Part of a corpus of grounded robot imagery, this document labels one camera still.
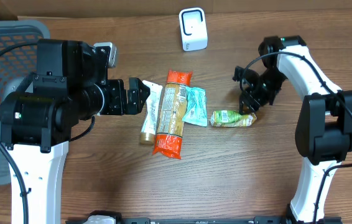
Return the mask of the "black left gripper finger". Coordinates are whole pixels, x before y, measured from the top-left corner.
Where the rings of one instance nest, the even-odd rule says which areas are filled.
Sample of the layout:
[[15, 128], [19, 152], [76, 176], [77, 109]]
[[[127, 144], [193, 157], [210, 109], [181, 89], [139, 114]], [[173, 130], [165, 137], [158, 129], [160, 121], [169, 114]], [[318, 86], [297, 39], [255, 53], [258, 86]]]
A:
[[129, 93], [127, 102], [127, 114], [139, 114], [146, 102], [147, 97], [139, 93]]
[[129, 96], [137, 95], [139, 98], [148, 98], [151, 90], [143, 84], [143, 82], [136, 77], [129, 78], [129, 89], [127, 91]]

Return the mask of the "white printed packet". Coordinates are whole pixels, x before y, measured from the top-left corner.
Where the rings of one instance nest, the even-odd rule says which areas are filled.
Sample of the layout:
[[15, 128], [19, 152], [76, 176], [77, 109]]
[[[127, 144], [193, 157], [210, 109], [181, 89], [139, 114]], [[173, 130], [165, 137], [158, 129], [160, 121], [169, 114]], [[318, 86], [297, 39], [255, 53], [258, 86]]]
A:
[[149, 87], [151, 92], [146, 100], [146, 117], [141, 129], [140, 143], [153, 145], [156, 137], [159, 103], [163, 86], [147, 80], [142, 82]]

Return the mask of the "green snack packet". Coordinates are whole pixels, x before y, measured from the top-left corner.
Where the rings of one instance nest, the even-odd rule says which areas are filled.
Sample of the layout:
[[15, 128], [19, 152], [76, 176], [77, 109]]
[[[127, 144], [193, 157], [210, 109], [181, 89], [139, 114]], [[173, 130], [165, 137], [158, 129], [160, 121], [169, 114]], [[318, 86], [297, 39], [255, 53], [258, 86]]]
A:
[[239, 114], [238, 111], [233, 110], [218, 110], [214, 111], [210, 123], [213, 127], [247, 127], [252, 125], [257, 120], [254, 113]]

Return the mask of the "orange spaghetti packet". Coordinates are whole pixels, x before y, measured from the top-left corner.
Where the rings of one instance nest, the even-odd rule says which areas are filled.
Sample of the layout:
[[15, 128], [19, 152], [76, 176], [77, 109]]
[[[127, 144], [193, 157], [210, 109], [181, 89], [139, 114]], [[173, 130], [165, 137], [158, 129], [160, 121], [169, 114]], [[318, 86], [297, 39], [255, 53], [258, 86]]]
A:
[[187, 87], [192, 72], [169, 70], [165, 85], [153, 154], [181, 159], [184, 117], [187, 110]]

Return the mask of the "teal snack packet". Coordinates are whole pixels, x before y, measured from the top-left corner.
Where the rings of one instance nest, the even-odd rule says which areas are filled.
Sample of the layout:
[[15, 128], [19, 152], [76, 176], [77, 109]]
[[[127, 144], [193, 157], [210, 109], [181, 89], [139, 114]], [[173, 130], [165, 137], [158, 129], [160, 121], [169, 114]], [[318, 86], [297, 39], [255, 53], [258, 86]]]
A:
[[207, 127], [206, 91], [204, 89], [199, 87], [187, 87], [187, 110], [182, 121]]

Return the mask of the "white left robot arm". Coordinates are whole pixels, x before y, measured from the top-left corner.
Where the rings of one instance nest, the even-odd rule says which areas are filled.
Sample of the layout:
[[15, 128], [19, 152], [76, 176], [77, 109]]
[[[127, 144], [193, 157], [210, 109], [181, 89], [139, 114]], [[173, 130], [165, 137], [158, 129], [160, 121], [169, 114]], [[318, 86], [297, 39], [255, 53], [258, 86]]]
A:
[[110, 42], [40, 39], [31, 92], [0, 104], [0, 139], [25, 184], [12, 193], [13, 223], [60, 223], [62, 175], [72, 127], [97, 115], [138, 114], [150, 95], [138, 78], [110, 80], [117, 50]]

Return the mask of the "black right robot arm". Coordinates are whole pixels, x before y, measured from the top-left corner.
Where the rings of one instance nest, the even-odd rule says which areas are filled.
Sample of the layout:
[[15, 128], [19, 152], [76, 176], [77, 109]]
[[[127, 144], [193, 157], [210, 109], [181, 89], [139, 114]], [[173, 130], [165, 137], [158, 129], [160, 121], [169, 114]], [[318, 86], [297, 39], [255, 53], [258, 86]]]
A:
[[297, 191], [286, 214], [269, 223], [341, 223], [327, 218], [324, 205], [338, 169], [352, 167], [352, 90], [334, 84], [312, 59], [301, 36], [266, 37], [258, 47], [263, 74], [236, 67], [239, 113], [272, 105], [288, 80], [302, 100], [295, 145], [303, 158]]

